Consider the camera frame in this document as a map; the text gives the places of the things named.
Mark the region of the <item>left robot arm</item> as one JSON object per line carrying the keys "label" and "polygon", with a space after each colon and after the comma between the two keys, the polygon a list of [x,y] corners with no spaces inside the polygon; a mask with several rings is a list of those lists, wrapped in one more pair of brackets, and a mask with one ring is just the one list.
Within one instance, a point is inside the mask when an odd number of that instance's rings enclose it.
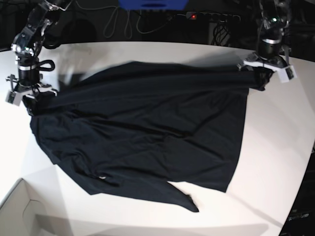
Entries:
{"label": "left robot arm", "polygon": [[296,71],[289,63],[290,48],[283,43],[285,29],[291,20],[289,0],[260,0],[255,51],[239,65],[239,70],[254,72],[255,85],[252,89],[263,91],[276,73],[281,83],[297,78]]}

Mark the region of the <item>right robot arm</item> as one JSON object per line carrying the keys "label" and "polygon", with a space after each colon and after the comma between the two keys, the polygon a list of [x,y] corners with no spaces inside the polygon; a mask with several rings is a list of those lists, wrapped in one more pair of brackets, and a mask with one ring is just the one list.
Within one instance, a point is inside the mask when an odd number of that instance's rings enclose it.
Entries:
{"label": "right robot arm", "polygon": [[49,59],[40,61],[38,56],[46,39],[46,31],[57,22],[53,16],[54,12],[66,11],[71,4],[71,0],[40,1],[30,12],[26,25],[11,44],[18,76],[11,74],[6,77],[5,80],[10,82],[10,90],[5,101],[15,106],[23,103],[30,116],[33,116],[36,103],[43,95],[58,95],[58,91],[51,85],[41,82],[41,72],[53,71],[55,63]]}

